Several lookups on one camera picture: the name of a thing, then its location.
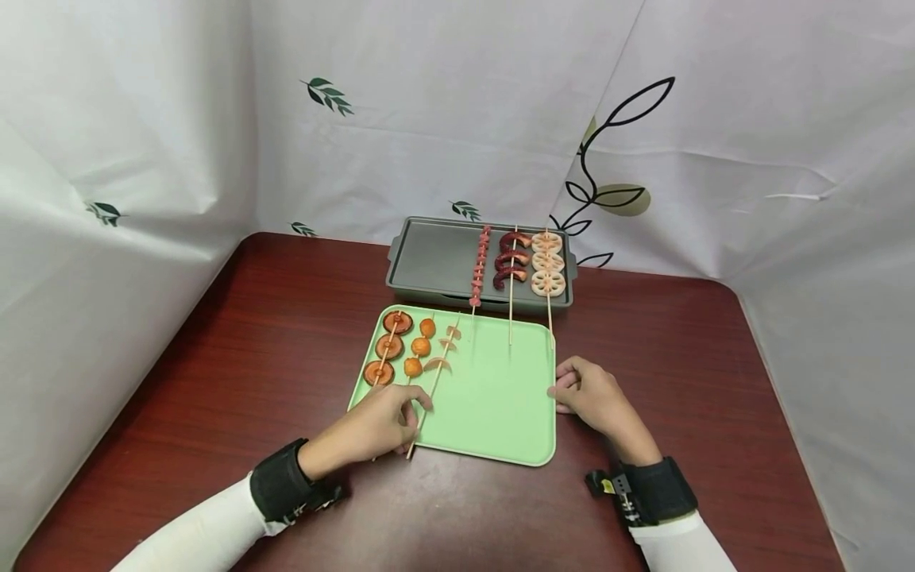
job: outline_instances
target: wrist strap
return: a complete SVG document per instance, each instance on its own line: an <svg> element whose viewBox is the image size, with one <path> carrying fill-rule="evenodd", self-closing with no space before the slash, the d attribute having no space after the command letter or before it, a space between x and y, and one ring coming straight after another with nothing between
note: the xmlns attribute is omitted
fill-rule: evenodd
<svg viewBox="0 0 915 572"><path fill-rule="evenodd" d="M693 489L676 461L665 457L648 467L622 465L632 488L632 501L643 523L655 525L680 518L699 508Z"/></svg>
<svg viewBox="0 0 915 572"><path fill-rule="evenodd" d="M648 467L624 463L615 475L592 470L585 483L595 497L613 495L630 528L654 526L699 508L693 490L670 457Z"/></svg>
<svg viewBox="0 0 915 572"><path fill-rule="evenodd" d="M261 461L251 474L251 495L268 523L292 524L306 510L319 511L343 498L343 488L312 481L298 466L297 439Z"/></svg>

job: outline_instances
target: left hand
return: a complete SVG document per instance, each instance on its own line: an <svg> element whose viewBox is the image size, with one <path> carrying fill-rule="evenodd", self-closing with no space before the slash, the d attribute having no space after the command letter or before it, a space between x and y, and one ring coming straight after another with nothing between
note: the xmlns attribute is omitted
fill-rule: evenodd
<svg viewBox="0 0 915 572"><path fill-rule="evenodd" d="M405 453L418 433L413 400L426 411L432 409L432 398L418 385L372 387L346 415L298 450L302 472L318 480L350 463L393 450Z"/></svg>

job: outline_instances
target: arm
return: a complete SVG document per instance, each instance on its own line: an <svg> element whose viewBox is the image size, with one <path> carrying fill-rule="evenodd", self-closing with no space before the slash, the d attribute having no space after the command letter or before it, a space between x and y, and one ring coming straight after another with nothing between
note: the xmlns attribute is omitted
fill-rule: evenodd
<svg viewBox="0 0 915 572"><path fill-rule="evenodd" d="M411 404L414 399L423 408L432 408L432 400L419 386L372 388L337 423L297 451L297 469L310 480L320 480L352 462L379 457L391 450L405 453L404 446L416 438L417 419ZM166 524L114 570L209 572L231 568L258 538L274 536L288 526L264 518L264 511L252 494L252 477L249 473Z"/></svg>
<svg viewBox="0 0 915 572"><path fill-rule="evenodd" d="M603 433L619 460L633 468L663 461L654 437L623 395L613 375L579 357L556 368L549 394L559 413L576 413ZM654 526L631 527L652 572L733 572L734 565L698 511Z"/></svg>

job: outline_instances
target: red table top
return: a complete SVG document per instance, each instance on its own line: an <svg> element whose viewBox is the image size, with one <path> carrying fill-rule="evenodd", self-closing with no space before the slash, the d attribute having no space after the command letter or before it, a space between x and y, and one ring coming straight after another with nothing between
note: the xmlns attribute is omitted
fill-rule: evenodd
<svg viewBox="0 0 915 572"><path fill-rule="evenodd" d="M343 414L387 247L260 233L235 252L29 541L17 570L101 570ZM677 459L737 569L841 570L735 295L715 282L582 268L557 361L615 373ZM264 539L238 569L641 570L584 475L604 445L562 416L545 467L419 449L349 469L352 498Z"/></svg>

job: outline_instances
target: hand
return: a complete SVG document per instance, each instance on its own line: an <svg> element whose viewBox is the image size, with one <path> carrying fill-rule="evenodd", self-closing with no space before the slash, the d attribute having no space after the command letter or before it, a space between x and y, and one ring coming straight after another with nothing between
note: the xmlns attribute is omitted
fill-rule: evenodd
<svg viewBox="0 0 915 572"><path fill-rule="evenodd" d="M556 400L556 411L578 414L606 435L623 462L648 466L663 459L617 378L599 365L578 356L565 360L556 368L556 385L547 394Z"/></svg>
<svg viewBox="0 0 915 572"><path fill-rule="evenodd" d="M405 453L416 439L413 400L426 410L432 399L418 385L376 385L355 407L298 450L298 464L310 479L333 470L374 459L396 450Z"/></svg>

